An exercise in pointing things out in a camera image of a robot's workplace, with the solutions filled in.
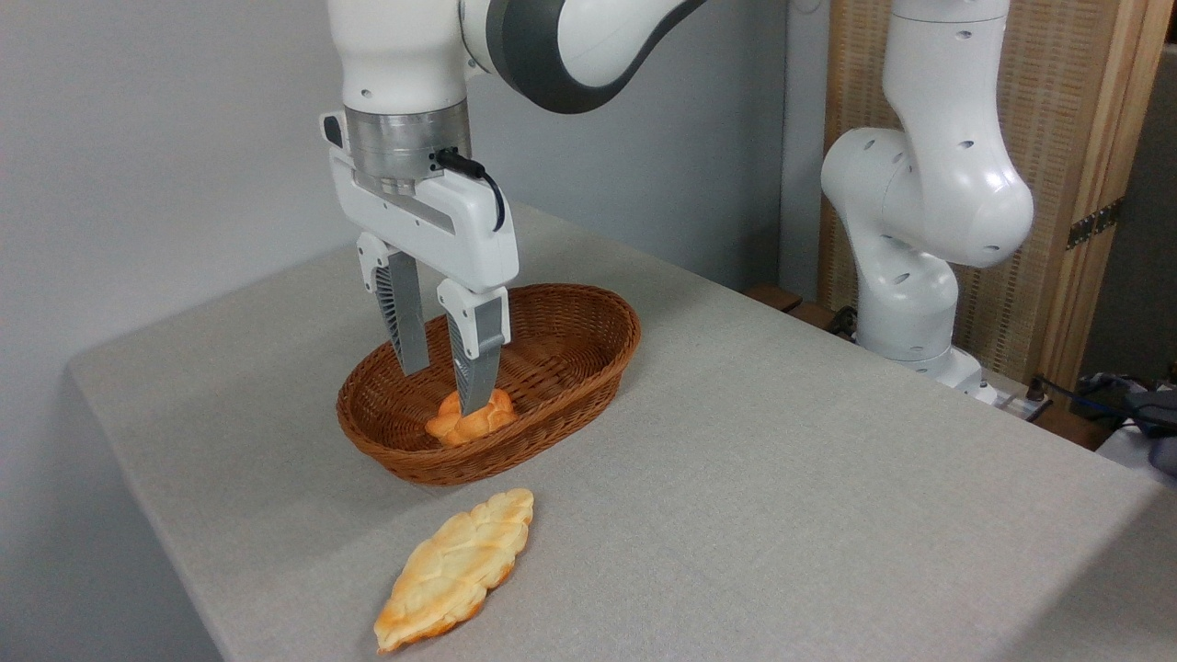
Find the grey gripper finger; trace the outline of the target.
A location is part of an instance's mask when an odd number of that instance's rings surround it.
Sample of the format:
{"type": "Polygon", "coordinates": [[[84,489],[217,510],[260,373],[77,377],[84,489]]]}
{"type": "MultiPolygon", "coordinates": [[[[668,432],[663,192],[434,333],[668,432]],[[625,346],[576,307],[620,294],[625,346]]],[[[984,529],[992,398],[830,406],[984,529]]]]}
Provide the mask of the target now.
{"type": "Polygon", "coordinates": [[[370,232],[361,232],[357,251],[364,285],[377,298],[403,373],[420,372],[428,368],[428,335],[415,259],[370,232]]]}
{"type": "Polygon", "coordinates": [[[496,390],[501,347],[511,342],[508,290],[476,293],[443,280],[437,293],[447,315],[460,415],[468,416],[487,406],[496,390]]]}

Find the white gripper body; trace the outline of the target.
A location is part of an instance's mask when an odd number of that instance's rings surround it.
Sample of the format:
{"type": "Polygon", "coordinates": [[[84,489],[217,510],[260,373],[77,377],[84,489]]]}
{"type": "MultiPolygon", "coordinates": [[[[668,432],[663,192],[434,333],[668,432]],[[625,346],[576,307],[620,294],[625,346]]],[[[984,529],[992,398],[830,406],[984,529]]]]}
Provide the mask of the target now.
{"type": "Polygon", "coordinates": [[[511,211],[497,205],[487,184],[445,168],[415,183],[411,194],[385,191],[350,158],[343,113],[324,114],[320,123],[337,199],[350,221],[476,293],[514,280],[519,253],[511,211]]]}

